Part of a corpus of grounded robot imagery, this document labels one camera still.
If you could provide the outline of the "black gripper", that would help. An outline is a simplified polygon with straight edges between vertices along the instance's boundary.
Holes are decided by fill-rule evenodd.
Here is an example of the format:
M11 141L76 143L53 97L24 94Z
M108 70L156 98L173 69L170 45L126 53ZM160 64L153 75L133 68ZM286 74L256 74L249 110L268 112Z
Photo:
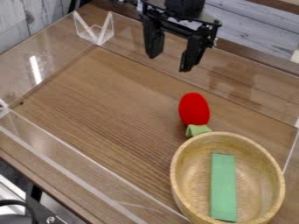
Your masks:
M180 72L189 72L201 60L205 52L205 44L213 47L217 37L217 29L221 22L205 13L205 0L141 0L142 14L152 15L160 21L182 26L185 29L198 31L206 29L206 40L200 35L190 35L185 51L181 53ZM160 22L148 16L142 17L144 50L146 56L153 59L164 50L164 31Z

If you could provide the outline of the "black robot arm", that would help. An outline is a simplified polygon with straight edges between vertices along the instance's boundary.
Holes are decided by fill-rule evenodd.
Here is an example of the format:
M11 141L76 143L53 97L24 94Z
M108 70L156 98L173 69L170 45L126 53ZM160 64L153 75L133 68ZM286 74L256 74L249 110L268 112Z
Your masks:
M216 42L221 22L204 12L205 0L140 0L144 51L153 59L164 51L164 33L186 39L181 53L180 72L189 72Z

